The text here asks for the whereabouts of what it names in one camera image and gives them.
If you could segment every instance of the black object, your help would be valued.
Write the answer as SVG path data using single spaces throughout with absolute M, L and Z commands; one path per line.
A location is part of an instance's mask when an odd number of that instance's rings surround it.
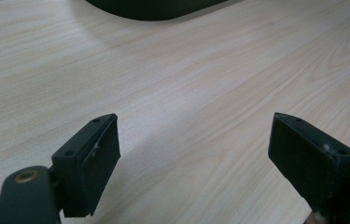
M 314 212 L 350 222 L 350 148 L 308 122 L 276 113 L 269 157 Z
M 93 215 L 119 160 L 117 116 L 86 124 L 53 156 L 53 165 L 32 166 L 10 175 L 0 193 L 0 224 L 60 223 Z
M 94 6 L 128 19 L 164 21 L 227 0 L 87 0 Z

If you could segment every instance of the table top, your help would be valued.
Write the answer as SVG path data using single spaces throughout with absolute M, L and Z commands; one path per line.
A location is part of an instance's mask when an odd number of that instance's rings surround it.
M 95 215 L 63 223 L 302 223 L 308 204 L 268 159 L 274 112 L 350 146 L 349 0 L 237 0 L 170 21 L 0 1 L 0 188 L 119 116 Z

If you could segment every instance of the wood grain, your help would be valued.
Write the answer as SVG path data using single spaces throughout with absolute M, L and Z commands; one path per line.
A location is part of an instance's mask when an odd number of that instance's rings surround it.
M 0 1 L 0 186 L 119 116 L 95 216 L 63 223 L 303 223 L 307 203 L 267 157 L 276 111 L 350 146 L 350 1 L 230 1 L 156 22 Z

